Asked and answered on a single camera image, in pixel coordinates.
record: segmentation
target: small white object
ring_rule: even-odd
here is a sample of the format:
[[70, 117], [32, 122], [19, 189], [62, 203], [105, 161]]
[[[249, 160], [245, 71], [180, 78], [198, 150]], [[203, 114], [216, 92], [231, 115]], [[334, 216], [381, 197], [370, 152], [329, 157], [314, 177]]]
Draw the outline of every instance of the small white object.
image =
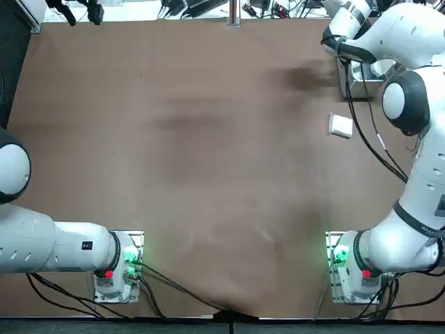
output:
[[391, 83], [383, 92], [382, 107], [385, 115], [391, 119], [397, 119], [405, 107], [405, 92], [398, 83]]
[[336, 134], [337, 136], [344, 138], [350, 138], [353, 135], [353, 120], [331, 113], [329, 133]]

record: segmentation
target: brown tabletop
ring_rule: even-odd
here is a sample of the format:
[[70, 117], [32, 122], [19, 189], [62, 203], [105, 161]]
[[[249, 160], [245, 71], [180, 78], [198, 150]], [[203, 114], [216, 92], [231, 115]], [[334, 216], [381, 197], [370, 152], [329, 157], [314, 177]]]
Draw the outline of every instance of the brown tabletop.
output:
[[[261, 317], [313, 317], [327, 271], [325, 231], [373, 227], [403, 189], [356, 132], [328, 135], [330, 112], [347, 116], [348, 107], [320, 46], [327, 23], [44, 24], [31, 38], [9, 124], [33, 162], [17, 204], [54, 220], [144, 230], [147, 261], [200, 295]], [[356, 109], [377, 147], [366, 104]], [[374, 109], [408, 171], [412, 140]], [[89, 274], [48, 277], [91, 293]], [[75, 314], [41, 301], [23, 274], [0, 282], [0, 315]], [[213, 312], [153, 285], [167, 315]], [[426, 299], [440, 285], [411, 275], [397, 303]], [[443, 320], [443, 306], [392, 316]], [[145, 298], [117, 309], [152, 315]], [[327, 294], [321, 316], [360, 309]]]

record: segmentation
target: small label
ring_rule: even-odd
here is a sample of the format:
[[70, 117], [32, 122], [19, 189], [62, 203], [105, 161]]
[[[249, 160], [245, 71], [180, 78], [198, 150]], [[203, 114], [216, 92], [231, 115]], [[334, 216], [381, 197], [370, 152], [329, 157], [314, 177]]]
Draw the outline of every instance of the small label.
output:
[[96, 278], [96, 283], [99, 287], [113, 287], [113, 280], [110, 278]]
[[379, 282], [378, 277], [362, 278], [362, 287], [375, 287]]
[[84, 241], [82, 242], [82, 250], [91, 251], [92, 250], [92, 241]]

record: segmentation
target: metal pole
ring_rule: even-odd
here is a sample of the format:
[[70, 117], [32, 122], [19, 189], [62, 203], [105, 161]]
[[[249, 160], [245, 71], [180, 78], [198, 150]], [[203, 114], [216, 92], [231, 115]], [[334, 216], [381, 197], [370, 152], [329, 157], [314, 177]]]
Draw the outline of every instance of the metal pole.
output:
[[241, 0], [229, 0], [229, 19], [228, 26], [240, 26], [241, 17], [236, 14], [236, 4], [238, 3], [238, 14], [241, 13]]

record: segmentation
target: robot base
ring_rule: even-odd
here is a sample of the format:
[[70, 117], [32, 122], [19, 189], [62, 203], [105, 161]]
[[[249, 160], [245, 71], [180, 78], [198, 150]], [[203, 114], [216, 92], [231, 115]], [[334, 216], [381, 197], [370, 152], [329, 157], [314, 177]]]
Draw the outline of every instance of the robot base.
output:
[[[325, 233], [332, 301], [334, 303], [368, 304], [380, 289], [380, 277], [363, 279], [362, 272], [355, 263], [353, 243], [356, 234], [354, 231]], [[331, 265], [334, 258], [334, 248], [349, 250], [343, 264]], [[372, 304], [378, 303], [377, 298], [372, 302]]]
[[139, 298], [138, 277], [142, 268], [132, 262], [142, 262], [143, 231], [112, 231], [120, 241], [120, 259], [112, 277], [94, 275], [95, 301], [98, 303], [135, 303]]

